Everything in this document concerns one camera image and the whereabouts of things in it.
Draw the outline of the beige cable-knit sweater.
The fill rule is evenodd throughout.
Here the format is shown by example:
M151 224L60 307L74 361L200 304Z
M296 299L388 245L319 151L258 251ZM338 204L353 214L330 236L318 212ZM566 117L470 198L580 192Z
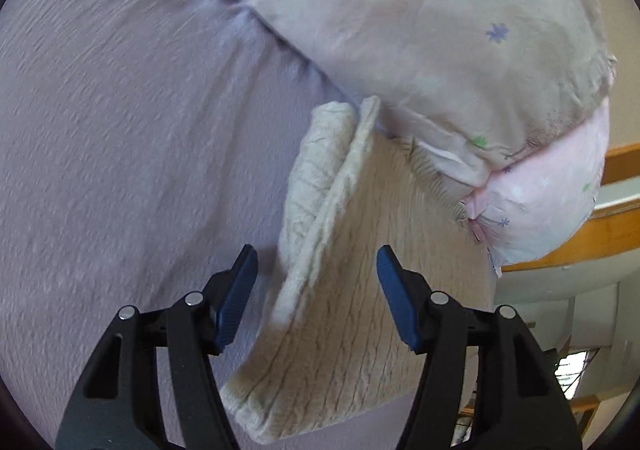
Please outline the beige cable-knit sweater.
M381 102L320 105L288 178L276 265L254 347L221 392L258 444L321 430L414 392L424 360L400 340L375 271L382 246L459 303L488 309L487 247Z

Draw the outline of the right floral pink pillow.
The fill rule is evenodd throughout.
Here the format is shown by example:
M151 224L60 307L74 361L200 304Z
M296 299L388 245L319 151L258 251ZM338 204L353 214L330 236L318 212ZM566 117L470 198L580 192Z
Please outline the right floral pink pillow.
M591 215L610 139L610 100L548 147L491 173L465 200L469 227L496 271L566 243Z

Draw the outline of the floral pink pillow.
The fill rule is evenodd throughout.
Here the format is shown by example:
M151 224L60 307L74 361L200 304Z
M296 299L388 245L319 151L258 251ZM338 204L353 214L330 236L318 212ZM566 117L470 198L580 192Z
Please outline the floral pink pillow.
M343 89L378 96L448 178L537 152L597 173L613 61L598 0L243 0Z
M566 243L591 215L610 139L610 100L548 147L491 173L465 200L469 227L496 271Z

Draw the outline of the lavender bed sheet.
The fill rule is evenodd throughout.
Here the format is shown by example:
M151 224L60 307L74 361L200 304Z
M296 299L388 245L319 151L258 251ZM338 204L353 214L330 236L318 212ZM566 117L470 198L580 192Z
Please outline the lavender bed sheet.
M55 444L120 308L153 311L256 248L223 383L274 282L288 177L344 92L239 0L6 0L1 10L1 377Z

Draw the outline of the left floral pink pillow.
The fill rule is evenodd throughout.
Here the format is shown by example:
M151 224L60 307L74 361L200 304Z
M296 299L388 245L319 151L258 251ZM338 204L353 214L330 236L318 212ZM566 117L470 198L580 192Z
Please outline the left floral pink pillow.
M598 0L243 0L343 89L378 96L448 178L537 152L597 173L613 61Z

